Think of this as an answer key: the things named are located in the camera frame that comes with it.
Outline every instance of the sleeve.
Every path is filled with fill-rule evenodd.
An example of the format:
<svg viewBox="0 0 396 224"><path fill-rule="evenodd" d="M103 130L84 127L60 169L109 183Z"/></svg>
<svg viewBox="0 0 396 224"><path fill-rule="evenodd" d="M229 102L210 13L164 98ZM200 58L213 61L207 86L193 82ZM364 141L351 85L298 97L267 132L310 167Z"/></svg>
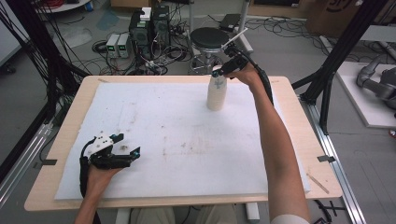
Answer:
<svg viewBox="0 0 396 224"><path fill-rule="evenodd" d="M295 215L280 215L275 217L271 224L309 224L305 219L302 217L297 217Z"/></svg>

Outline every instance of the person's right hand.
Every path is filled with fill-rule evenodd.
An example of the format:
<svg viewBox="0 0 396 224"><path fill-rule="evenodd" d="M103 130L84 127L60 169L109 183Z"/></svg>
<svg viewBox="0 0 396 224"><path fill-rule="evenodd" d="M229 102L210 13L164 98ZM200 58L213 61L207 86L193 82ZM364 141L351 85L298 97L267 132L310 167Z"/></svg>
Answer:
<svg viewBox="0 0 396 224"><path fill-rule="evenodd" d="M231 72L225 77L236 77L241 82L247 84L250 88L254 87L255 85L260 84L262 86L262 81L260 80L259 74L257 70L254 68L253 64L248 63L242 70L237 72Z"/></svg>

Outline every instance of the brown box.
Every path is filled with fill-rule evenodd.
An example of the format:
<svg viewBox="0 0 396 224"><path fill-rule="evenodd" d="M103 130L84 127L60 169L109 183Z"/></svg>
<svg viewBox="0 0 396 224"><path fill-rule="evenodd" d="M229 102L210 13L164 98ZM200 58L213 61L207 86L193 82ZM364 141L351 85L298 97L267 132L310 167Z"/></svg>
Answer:
<svg viewBox="0 0 396 224"><path fill-rule="evenodd" d="M111 0L112 7L151 7L151 0Z"/></svg>
<svg viewBox="0 0 396 224"><path fill-rule="evenodd" d="M306 29L312 34L340 37L360 8L357 2L358 0L317 1L306 20Z"/></svg>

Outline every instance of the white board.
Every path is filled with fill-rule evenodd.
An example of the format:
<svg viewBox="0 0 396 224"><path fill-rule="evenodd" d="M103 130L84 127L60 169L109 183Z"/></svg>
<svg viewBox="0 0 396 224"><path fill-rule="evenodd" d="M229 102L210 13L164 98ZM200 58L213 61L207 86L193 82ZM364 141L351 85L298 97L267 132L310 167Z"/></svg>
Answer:
<svg viewBox="0 0 396 224"><path fill-rule="evenodd" d="M55 199L80 199L79 154L99 132L124 133L114 154L141 147L104 198L267 193L259 125L244 84L229 84L222 110L206 108L207 84L102 83L71 148ZM309 191L300 166L304 189Z"/></svg>
<svg viewBox="0 0 396 224"><path fill-rule="evenodd" d="M382 100L376 98L372 91L356 84L359 71L366 65L367 63L343 63L338 69L341 83L367 127L396 128L396 119L394 118L396 110L387 107ZM393 67L395 65L379 64L371 80L379 82L382 72Z"/></svg>

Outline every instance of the round black stool seat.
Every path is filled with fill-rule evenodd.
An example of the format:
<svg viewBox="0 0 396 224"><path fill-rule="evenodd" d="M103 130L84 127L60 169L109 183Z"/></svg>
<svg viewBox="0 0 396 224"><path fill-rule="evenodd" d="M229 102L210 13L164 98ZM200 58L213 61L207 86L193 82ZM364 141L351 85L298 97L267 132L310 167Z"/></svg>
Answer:
<svg viewBox="0 0 396 224"><path fill-rule="evenodd" d="M227 43L228 36L221 30L213 27L202 27L191 32L192 43L202 49L221 49Z"/></svg>

